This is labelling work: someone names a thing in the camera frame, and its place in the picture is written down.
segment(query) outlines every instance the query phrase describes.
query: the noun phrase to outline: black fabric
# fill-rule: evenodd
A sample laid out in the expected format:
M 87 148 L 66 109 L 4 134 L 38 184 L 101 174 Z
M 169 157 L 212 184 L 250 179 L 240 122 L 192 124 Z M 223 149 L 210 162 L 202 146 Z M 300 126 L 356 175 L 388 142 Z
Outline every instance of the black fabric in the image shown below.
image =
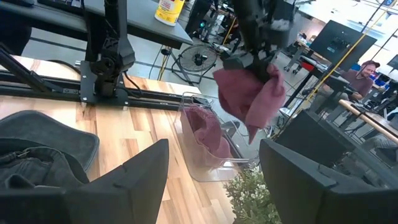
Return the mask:
M 197 0 L 193 5 L 187 26 L 185 27 L 185 31 L 189 36 L 192 36 L 193 32 L 199 28 L 210 7 L 211 2 L 207 0 Z
M 88 182 L 71 155 L 32 141 L 0 139 L 0 189 L 75 188 Z
M 21 111 L 0 121 L 0 138 L 37 142 L 76 158 L 87 171 L 96 157 L 98 136 L 68 127 L 38 111 Z

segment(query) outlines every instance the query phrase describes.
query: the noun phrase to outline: white bottle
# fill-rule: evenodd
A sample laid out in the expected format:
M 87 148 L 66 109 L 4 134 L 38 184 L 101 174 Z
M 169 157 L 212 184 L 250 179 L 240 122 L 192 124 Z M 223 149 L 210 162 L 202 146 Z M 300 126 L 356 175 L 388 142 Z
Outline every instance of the white bottle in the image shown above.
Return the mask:
M 155 18 L 169 26 L 175 26 L 185 0 L 160 0 Z

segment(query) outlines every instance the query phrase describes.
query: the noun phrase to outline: yellow pole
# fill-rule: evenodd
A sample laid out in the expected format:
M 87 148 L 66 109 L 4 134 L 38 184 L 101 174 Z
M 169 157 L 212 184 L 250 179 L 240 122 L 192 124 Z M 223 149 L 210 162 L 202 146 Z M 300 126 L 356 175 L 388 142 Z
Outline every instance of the yellow pole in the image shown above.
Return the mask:
M 228 36 L 229 36 L 229 33 L 230 33 L 230 32 L 231 32 L 231 30 L 232 30 L 232 27 L 235 25 L 235 21 L 236 21 L 236 17 L 234 18 L 234 21 L 232 22 L 232 25 L 231 25 L 231 27 L 229 28 L 229 31 L 228 31 L 228 33 L 226 33 L 226 35 L 225 35 L 225 37 L 224 37 L 223 45 L 225 44 L 225 42 L 226 42 L 226 39 L 228 38 Z

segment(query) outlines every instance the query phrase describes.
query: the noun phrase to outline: black cable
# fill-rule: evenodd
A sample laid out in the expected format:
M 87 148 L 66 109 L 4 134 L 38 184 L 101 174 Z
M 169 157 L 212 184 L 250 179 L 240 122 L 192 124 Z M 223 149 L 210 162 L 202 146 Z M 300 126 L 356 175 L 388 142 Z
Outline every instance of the black cable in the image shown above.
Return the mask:
M 157 60 L 157 58 L 159 57 L 160 52 L 162 51 L 162 47 L 163 47 L 163 45 L 160 46 L 160 49 L 159 49 L 159 52 L 158 52 L 157 55 L 156 55 L 155 61 L 154 61 L 154 63 L 152 64 L 152 66 L 151 66 L 151 68 L 150 68 L 148 79 L 150 79 L 150 74 L 152 73 L 152 69 L 154 69 L 154 66 L 155 66 L 155 64 L 156 64 L 156 60 Z
M 126 87 L 116 87 L 116 88 L 125 91 L 129 96 L 132 96 L 132 97 L 135 97 L 135 98 L 141 98 L 142 95 L 143 95 L 141 88 L 139 88 L 137 83 L 135 83 L 134 81 L 132 81 L 130 79 L 129 75 L 126 72 L 123 72 L 123 75 L 124 75 L 124 77 L 127 78 L 127 80 L 129 80 L 129 82 L 131 82 L 131 84 L 133 84 L 137 88 L 137 90 L 139 91 L 139 95 L 133 93 L 132 91 L 129 91 Z
M 77 69 L 76 67 L 74 67 L 73 65 L 69 64 L 68 62 L 64 62 L 64 61 L 62 61 L 62 60 L 47 60 L 47 61 L 48 61 L 48 62 L 58 63 L 58 64 L 60 64 L 60 65 L 64 65 L 64 66 L 66 66 L 66 67 L 68 67 L 68 68 L 73 69 L 73 71 L 77 72 L 77 74 L 80 75 L 80 70 Z

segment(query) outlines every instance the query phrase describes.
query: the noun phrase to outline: gray floor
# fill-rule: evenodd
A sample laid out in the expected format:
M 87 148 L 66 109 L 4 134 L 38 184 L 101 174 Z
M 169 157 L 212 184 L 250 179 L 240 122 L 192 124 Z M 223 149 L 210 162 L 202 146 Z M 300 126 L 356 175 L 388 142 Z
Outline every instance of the gray floor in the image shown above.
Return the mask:
M 43 40 L 58 43 L 59 45 L 43 43 Z M 142 38 L 134 37 L 132 35 L 129 35 L 129 40 L 134 48 L 134 51 L 136 52 L 137 63 L 130 68 L 128 74 L 142 78 L 157 79 L 159 67 L 162 64 L 162 55 L 160 55 L 160 57 L 156 60 L 155 65 L 157 65 L 157 67 L 152 69 L 150 77 L 149 72 L 161 45 Z M 198 39 L 194 39 L 194 43 L 200 44 L 201 42 Z M 173 49 L 173 54 L 177 56 L 187 47 L 188 45 L 184 44 L 180 50 Z M 27 44 L 22 56 L 41 60 L 57 59 L 74 64 L 77 60 L 84 60 L 85 48 L 86 42 L 84 41 L 53 34 L 43 30 L 33 29 L 32 38 Z M 300 83 L 300 80 L 302 80 L 308 72 L 304 69 L 302 69 L 302 71 L 296 75 L 293 75 L 291 72 L 284 72 L 283 67 L 287 65 L 289 60 L 290 59 L 288 57 L 280 54 L 275 63 L 280 68 L 281 72 L 284 73 L 285 85 L 287 87 L 288 94 L 291 94 L 295 90 L 295 87 L 297 87 Z M 162 81 L 188 85 L 170 71 L 173 63 L 174 60 L 170 58 L 167 64 L 167 69 L 163 74 Z M 213 79 L 213 72 L 221 67 L 222 62 L 218 58 L 216 61 L 216 67 L 212 68 L 202 79 L 201 83 L 197 85 L 203 94 L 217 96 L 217 85 Z M 189 75 L 189 77 L 191 80 L 197 81 L 199 79 L 199 75 L 200 73 L 197 73 L 196 75 Z

